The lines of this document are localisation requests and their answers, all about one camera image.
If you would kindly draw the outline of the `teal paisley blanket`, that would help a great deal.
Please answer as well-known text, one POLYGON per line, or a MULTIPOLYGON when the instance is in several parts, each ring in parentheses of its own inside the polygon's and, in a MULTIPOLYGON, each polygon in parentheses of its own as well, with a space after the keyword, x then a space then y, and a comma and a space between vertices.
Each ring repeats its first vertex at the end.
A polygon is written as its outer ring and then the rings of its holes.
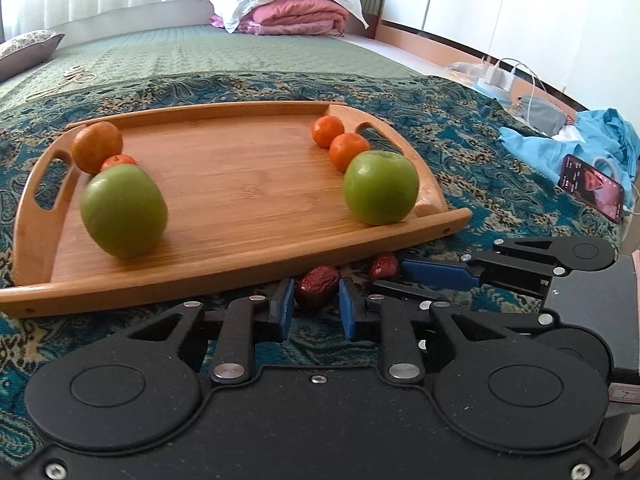
MULTIPOLYGON (((515 120, 495 102, 436 76, 360 76, 232 70, 178 75, 98 76, 38 101, 1 85, 1 288, 14 285, 13 229, 26 179, 43 151, 72 122, 179 105, 235 101, 332 101, 384 120, 419 152, 439 180, 450 207, 473 217, 457 235, 410 249, 410 255, 454 259, 490 247, 500 235, 588 234, 620 247, 622 231, 576 202, 512 156, 498 140, 515 120)), ((1 468, 23 463, 41 440, 28 419, 24 390, 38 368, 173 306, 152 304, 62 318, 11 320, 1 315, 1 468)), ((294 320, 283 344, 257 347, 261 365, 370 364, 373 344, 349 344, 331 308, 294 320)))

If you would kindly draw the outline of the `large orange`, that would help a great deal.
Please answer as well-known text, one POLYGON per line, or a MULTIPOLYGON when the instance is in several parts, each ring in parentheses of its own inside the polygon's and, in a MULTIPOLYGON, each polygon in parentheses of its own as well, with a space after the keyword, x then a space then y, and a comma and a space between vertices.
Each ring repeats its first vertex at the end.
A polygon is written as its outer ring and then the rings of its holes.
POLYGON ((122 152, 123 146, 119 128, 110 122, 96 122, 76 134, 70 150, 81 171, 97 174, 108 158, 122 152))

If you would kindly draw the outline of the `grey pouch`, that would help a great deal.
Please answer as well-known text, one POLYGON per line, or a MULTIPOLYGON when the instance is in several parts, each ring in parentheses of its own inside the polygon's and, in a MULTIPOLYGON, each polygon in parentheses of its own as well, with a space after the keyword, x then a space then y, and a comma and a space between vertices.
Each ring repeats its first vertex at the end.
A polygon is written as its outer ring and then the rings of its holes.
POLYGON ((546 136, 556 136, 566 126, 565 113, 553 103, 536 96, 521 96, 518 109, 530 128, 546 136))

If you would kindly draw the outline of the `wooden serving tray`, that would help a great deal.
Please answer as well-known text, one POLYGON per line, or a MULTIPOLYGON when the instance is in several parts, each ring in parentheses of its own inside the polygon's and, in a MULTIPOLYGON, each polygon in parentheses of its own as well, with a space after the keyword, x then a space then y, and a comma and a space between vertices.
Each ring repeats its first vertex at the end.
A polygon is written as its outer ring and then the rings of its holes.
POLYGON ((81 124, 58 134, 27 179, 14 226, 11 318, 110 310, 220 292, 391 252, 462 230, 416 150, 391 126, 343 104, 262 101, 190 105, 112 117, 165 197, 168 226, 152 252, 117 260, 82 225, 88 177, 70 167, 50 209, 36 201, 53 159, 70 160, 81 124), (375 129, 416 167, 420 191, 404 221, 366 226, 348 210, 342 177, 311 141, 321 116, 375 129))

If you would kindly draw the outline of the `red date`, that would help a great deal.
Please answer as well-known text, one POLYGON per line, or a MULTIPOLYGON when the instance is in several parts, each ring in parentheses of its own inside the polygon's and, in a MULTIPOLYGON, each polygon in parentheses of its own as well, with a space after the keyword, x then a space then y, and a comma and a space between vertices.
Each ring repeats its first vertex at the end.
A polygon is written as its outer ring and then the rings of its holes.
POLYGON ((392 252, 381 252, 371 263, 369 280, 391 280, 399 272, 399 262, 392 252))
POLYGON ((299 281, 297 300, 303 304, 320 304, 336 291, 340 279, 341 273, 334 266, 317 266, 299 281))

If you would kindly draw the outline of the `green quilted mattress cover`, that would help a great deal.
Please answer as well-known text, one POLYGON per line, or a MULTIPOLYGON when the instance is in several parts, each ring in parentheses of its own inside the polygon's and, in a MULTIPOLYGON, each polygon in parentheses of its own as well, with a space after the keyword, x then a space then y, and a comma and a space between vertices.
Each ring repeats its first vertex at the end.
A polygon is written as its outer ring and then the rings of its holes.
POLYGON ((337 37, 228 34, 209 25, 173 27, 102 38, 58 48, 48 62, 1 85, 1 109, 25 104, 58 86, 75 66, 93 76, 61 90, 85 90, 161 76, 196 73, 300 73, 399 79, 411 68, 337 37))

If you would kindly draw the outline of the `light blue cloth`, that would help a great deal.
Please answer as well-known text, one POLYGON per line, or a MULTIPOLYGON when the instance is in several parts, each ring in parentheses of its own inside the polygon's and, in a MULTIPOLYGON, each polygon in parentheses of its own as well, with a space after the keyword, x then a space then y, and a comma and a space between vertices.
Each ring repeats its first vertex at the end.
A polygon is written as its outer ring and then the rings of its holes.
POLYGON ((639 136, 615 108, 579 112, 573 125, 564 126, 554 136, 524 136, 501 127, 499 141, 553 183, 560 180, 564 157, 573 154, 613 177, 625 191, 626 206, 634 204, 639 136))

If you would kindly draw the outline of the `pink folded blanket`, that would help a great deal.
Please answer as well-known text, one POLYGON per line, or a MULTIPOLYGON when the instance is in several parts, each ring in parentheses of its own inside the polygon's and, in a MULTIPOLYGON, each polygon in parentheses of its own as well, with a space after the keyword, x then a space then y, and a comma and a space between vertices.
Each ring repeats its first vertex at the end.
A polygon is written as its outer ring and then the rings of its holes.
POLYGON ((242 16, 235 32, 255 36, 343 36, 349 15, 333 0, 273 0, 242 16))

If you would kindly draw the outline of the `right green apple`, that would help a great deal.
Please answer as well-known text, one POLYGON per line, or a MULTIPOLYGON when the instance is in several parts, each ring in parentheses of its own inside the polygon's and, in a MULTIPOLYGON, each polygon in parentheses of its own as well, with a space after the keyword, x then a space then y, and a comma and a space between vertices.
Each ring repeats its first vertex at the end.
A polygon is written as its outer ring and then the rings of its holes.
POLYGON ((350 212, 369 226, 404 220, 416 204, 420 179, 416 167, 402 155, 366 151, 349 164, 343 180, 350 212))

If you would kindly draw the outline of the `left green apple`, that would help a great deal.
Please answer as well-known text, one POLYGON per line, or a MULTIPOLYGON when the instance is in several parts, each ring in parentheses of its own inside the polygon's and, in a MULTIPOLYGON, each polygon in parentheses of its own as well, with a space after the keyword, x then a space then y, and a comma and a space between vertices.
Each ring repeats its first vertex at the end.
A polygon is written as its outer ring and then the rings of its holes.
POLYGON ((164 196, 140 167, 117 165, 93 177, 79 201, 82 223, 107 254, 129 259, 162 238, 168 222, 164 196))

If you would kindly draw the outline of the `grey floral pillow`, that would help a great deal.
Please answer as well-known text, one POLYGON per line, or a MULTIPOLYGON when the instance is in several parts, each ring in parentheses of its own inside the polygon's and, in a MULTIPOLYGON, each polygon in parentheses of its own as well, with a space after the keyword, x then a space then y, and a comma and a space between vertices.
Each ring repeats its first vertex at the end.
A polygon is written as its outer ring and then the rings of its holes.
POLYGON ((46 62, 64 37, 62 32, 39 29, 2 42, 0 81, 6 81, 46 62))

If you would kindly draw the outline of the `small tangerine back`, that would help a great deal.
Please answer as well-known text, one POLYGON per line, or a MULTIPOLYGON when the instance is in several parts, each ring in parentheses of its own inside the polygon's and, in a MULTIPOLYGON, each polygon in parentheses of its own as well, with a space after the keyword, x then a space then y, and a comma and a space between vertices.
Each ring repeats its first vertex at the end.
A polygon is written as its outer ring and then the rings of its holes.
POLYGON ((311 128, 311 137, 320 148, 329 148, 333 140, 345 132, 340 118, 326 115, 318 118, 311 128))

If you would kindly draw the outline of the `green apple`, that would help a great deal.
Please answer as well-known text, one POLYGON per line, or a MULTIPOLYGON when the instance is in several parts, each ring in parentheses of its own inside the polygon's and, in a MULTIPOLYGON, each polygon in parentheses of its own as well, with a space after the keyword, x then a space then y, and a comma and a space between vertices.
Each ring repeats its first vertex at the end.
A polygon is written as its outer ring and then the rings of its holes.
POLYGON ((420 179, 416 167, 402 155, 366 151, 349 164, 343 180, 350 212, 369 226, 404 220, 416 204, 420 179))
POLYGON ((140 167, 117 165, 93 177, 79 201, 82 223, 107 254, 129 259, 162 238, 168 222, 164 196, 140 167))

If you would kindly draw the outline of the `smartphone with lit screen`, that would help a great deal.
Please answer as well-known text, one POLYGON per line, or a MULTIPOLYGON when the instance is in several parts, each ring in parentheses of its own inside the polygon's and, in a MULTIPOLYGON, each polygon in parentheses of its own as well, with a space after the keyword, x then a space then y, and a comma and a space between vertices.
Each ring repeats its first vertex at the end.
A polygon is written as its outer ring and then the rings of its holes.
POLYGON ((623 187, 573 154, 563 159, 558 185, 612 222, 620 222, 623 217, 623 187))

